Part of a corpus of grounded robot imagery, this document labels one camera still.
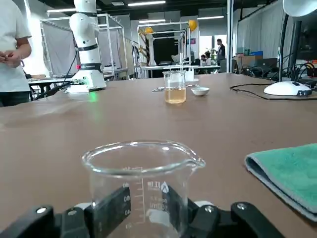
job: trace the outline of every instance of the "ceiling light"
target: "ceiling light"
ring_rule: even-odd
[[[114,5],[114,6],[124,6],[124,2],[122,2],[122,1],[113,1],[112,5]]]
[[[165,22],[165,19],[160,20],[141,20],[139,23],[154,23],[154,22]]]
[[[166,3],[166,1],[146,1],[146,2],[129,3],[128,6],[145,6],[145,5],[164,4],[164,3]]]
[[[198,17],[197,20],[207,20],[207,19],[219,19],[224,18],[224,16],[208,16],[208,17]]]
[[[70,12],[70,11],[76,11],[75,8],[66,8],[66,9],[52,9],[52,10],[47,10],[47,13],[55,13],[55,12]]]

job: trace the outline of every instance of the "small beaker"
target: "small beaker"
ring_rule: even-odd
[[[179,238],[188,226],[191,174],[205,162],[169,141],[131,141],[83,157],[90,171],[96,238]]]
[[[183,71],[163,72],[165,83],[165,101],[171,104],[186,101],[185,73]]]

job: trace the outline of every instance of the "small white bowl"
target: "small white bowl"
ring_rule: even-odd
[[[196,96],[204,96],[209,93],[210,89],[204,88],[204,87],[196,87],[196,88],[191,88],[191,90]]]

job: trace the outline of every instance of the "teal towel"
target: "teal towel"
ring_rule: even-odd
[[[245,164],[276,195],[317,222],[317,144],[252,153]]]

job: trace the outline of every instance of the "yellow liquid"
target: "yellow liquid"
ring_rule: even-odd
[[[186,88],[170,88],[165,89],[165,101],[167,103],[176,104],[186,101]]]

